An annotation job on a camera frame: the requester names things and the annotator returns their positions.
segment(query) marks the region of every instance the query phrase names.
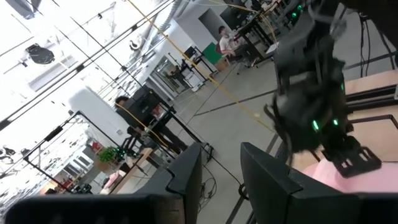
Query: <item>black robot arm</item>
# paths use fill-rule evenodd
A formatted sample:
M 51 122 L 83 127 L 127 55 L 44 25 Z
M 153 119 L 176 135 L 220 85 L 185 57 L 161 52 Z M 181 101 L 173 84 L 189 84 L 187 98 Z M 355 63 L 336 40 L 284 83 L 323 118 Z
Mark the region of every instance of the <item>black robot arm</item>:
M 290 158 L 322 145 L 326 159 L 342 176 L 351 177 L 380 168 L 381 161 L 347 135 L 353 127 L 347 119 L 344 62 L 333 57 L 335 40 L 345 29 L 344 21 L 334 19 L 337 7 L 336 1 L 311 1 L 279 42 L 274 62 L 281 82 L 272 108 L 275 130 Z

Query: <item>green led light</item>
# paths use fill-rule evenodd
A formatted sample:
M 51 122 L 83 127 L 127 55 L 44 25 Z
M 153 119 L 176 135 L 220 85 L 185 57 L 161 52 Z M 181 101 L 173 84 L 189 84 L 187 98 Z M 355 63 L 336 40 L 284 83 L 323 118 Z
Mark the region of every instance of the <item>green led light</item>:
M 316 121 L 312 121 L 312 127 L 314 128 L 314 130 L 318 131 L 319 130 L 319 126 L 317 124 Z

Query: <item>chair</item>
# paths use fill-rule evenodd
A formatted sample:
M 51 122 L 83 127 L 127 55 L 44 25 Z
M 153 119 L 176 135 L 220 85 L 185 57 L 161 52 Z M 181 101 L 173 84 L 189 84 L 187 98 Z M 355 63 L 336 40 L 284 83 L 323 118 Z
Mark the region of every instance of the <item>chair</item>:
M 237 75 L 240 75 L 239 72 L 242 70 L 242 66 L 245 66 L 246 68 L 248 68 L 247 65 L 244 64 L 245 58 L 242 56 L 231 56 L 228 54 L 223 54 L 221 53 L 221 49 L 220 49 L 220 43 L 217 43 L 216 45 L 216 52 L 223 55 L 222 57 L 226 59 L 226 61 L 228 62 L 229 65 L 231 65 L 231 63 L 236 63 L 238 64 L 238 71 L 236 72 Z

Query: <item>pink cloth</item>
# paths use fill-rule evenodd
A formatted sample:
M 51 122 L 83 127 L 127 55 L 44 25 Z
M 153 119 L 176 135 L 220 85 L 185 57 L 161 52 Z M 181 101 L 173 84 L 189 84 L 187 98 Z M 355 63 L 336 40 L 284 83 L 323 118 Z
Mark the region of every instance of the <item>pink cloth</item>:
M 331 162 L 322 159 L 303 173 L 343 193 L 398 192 L 398 164 L 394 163 L 383 163 L 378 170 L 346 179 Z
M 110 186 L 116 181 L 116 179 L 118 179 L 118 177 L 119 177 L 119 172 L 114 172 L 113 174 L 111 174 L 109 176 L 109 180 L 104 186 L 104 189 L 110 188 Z

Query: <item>yellow cable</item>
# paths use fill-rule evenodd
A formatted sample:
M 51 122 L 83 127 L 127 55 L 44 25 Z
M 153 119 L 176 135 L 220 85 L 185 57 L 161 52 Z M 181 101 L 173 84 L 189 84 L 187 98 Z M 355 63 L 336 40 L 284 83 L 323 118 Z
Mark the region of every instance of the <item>yellow cable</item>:
M 161 140 L 161 138 L 160 138 L 155 132 L 153 132 L 153 130 L 151 130 L 151 128 L 148 128 L 146 125 L 144 125 L 140 120 L 138 120 L 138 118 L 136 118 L 132 113 L 130 113 L 129 110 L 125 109 L 123 106 L 121 106 L 121 105 L 118 104 L 118 103 L 115 103 L 115 105 L 118 106 L 118 108 L 124 110 L 126 113 L 128 113 L 132 118 L 134 118 L 134 119 L 135 119 L 139 124 L 141 124 L 143 127 L 147 128 L 147 129 L 149 130 L 149 132 L 151 132 L 152 134 L 154 134 L 154 136 L 155 136 L 157 139 L 159 139 L 159 141 L 160 141 L 166 148 L 169 149 L 169 145 L 168 145 L 168 144 L 166 144 L 165 142 L 163 142 L 163 140 Z
M 268 125 L 266 125 L 263 121 L 261 121 L 259 118 L 257 118 L 255 115 L 254 115 L 254 113 L 253 112 L 251 112 L 249 109 L 247 109 L 245 106 L 243 106 L 240 102 L 239 102 L 239 100 L 234 96 L 234 95 L 232 95 L 232 94 L 230 94 L 226 89 L 225 89 L 225 87 L 223 87 L 223 86 L 221 86 L 214 78 L 212 78 L 209 74 L 207 74 L 207 72 L 206 71 L 204 71 L 204 70 L 202 70 L 201 68 L 198 68 L 198 65 L 193 61 L 193 60 L 191 60 L 190 58 L 188 58 L 185 54 L 184 54 L 184 52 L 179 48 L 179 47 L 177 47 L 177 45 L 175 45 L 175 43 L 167 36 L 167 35 L 165 35 L 165 33 L 162 31 L 162 30 L 160 30 L 158 27 L 157 27 L 157 25 L 155 25 L 154 24 L 154 22 L 152 21 L 152 20 L 150 20 L 133 2 L 131 2 L 131 0 L 129 0 L 129 3 L 143 16 L 143 18 L 147 21 L 147 22 L 149 22 L 150 24 L 151 24 L 151 26 L 153 26 L 153 27 L 155 27 L 155 29 L 157 29 L 157 31 L 160 33 L 160 34 L 162 34 L 164 37 L 165 37 L 165 39 L 166 40 L 168 40 L 172 45 L 173 45 L 173 47 L 175 48 L 175 49 L 177 49 L 178 50 L 178 52 L 181 54 L 181 55 L 183 55 L 184 56 L 184 58 L 186 59 L 186 60 L 188 60 L 200 73 L 202 73 L 202 74 L 205 74 L 206 75 L 206 77 L 211 81 L 211 82 L 213 82 L 221 91 L 223 91 L 228 97 L 230 97 L 243 111 L 245 111 L 252 119 L 254 119 L 255 121 L 257 121 L 258 123 L 260 123 L 261 125 L 263 125 L 265 128 L 267 128 L 269 131 L 271 131 L 271 132 L 275 132 L 272 128 L 270 128 L 270 127 L 268 127 Z

